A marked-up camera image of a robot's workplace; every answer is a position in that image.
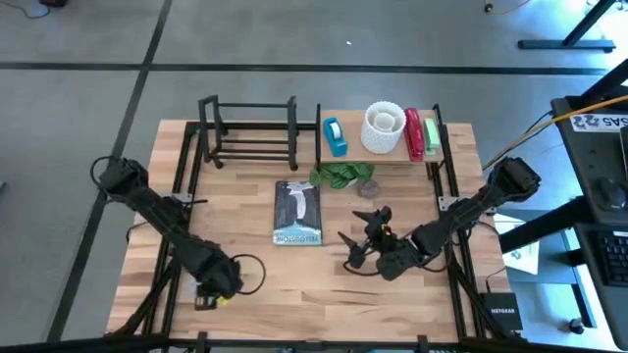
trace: white cylindrical container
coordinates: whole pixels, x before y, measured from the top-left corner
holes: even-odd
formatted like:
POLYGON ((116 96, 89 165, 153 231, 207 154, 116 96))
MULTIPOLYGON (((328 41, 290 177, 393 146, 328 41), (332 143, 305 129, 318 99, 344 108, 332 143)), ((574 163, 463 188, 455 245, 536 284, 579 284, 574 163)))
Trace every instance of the white cylindrical container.
POLYGON ((376 102, 366 110, 362 124, 362 145, 376 154, 394 150, 403 134, 405 114, 391 102, 376 102))

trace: keyboard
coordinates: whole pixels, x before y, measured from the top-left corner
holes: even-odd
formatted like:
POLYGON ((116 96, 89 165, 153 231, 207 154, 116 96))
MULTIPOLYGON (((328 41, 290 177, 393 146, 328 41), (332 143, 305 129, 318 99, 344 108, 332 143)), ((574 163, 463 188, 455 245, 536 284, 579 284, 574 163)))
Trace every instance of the keyboard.
POLYGON ((628 286, 628 237, 598 233, 603 280, 607 285, 628 286))

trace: gray floor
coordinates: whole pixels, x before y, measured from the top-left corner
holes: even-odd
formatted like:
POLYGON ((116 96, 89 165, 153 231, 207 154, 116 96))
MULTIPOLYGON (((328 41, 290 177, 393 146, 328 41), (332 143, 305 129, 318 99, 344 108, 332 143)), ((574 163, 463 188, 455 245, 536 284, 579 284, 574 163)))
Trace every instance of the gray floor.
MULTIPOLYGON (((14 3, 35 8, 32 1, 14 3)), ((155 62, 611 68, 628 53, 626 39, 616 30, 628 16, 615 10, 588 34, 615 39, 619 48, 612 54, 515 48, 517 39, 563 37, 584 16, 584 4, 537 0, 512 15, 488 17, 481 0, 175 0, 155 62)), ((160 6, 160 1, 148 0, 74 0, 36 21, 0 6, 0 62, 140 63, 160 6)), ((0 281, 5 283, 0 291, 0 345, 44 338, 95 197, 89 163, 111 150, 136 76, 0 71, 0 179, 8 181, 0 193, 0 281)), ((446 121, 473 124, 480 156, 488 161, 546 112, 551 98, 578 94, 597 79, 150 73, 125 155, 146 163, 161 119, 194 119, 195 101, 218 93, 233 101, 283 102, 296 95, 303 120, 314 119, 316 103, 363 109, 380 99, 422 108, 438 102, 446 121), (508 133, 497 133, 497 125, 504 122, 508 133)), ((550 209, 579 194, 555 129, 515 154, 542 176, 544 187, 527 203, 511 207, 550 209)), ((98 336, 105 328, 131 219, 123 207, 107 207, 66 338, 98 336)), ((544 292, 555 294, 551 288, 544 292)), ((526 298, 532 298, 524 300, 526 305, 541 305, 533 295, 526 298)), ((568 317, 572 308, 560 310, 568 317)), ((549 327, 530 329, 529 338, 581 344, 549 327)))

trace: small stone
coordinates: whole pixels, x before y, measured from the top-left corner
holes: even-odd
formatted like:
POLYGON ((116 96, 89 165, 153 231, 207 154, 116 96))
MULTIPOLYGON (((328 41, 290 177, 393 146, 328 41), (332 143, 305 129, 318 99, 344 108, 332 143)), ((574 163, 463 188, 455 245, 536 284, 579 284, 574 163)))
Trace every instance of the small stone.
POLYGON ((374 180, 367 180, 362 183, 357 192, 359 196, 371 198, 380 192, 380 185, 378 185, 374 180))

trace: teal tape dispenser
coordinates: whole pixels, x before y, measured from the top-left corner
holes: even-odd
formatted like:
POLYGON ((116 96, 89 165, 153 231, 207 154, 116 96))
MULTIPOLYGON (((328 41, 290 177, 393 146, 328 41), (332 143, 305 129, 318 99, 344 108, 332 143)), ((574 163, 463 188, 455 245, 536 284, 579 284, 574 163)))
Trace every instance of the teal tape dispenser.
POLYGON ((342 133, 338 118, 332 117, 325 119, 323 122, 323 131, 325 132, 325 137, 327 137, 327 142, 330 144, 332 155, 334 157, 344 156, 348 146, 346 140, 344 140, 344 134, 342 133))

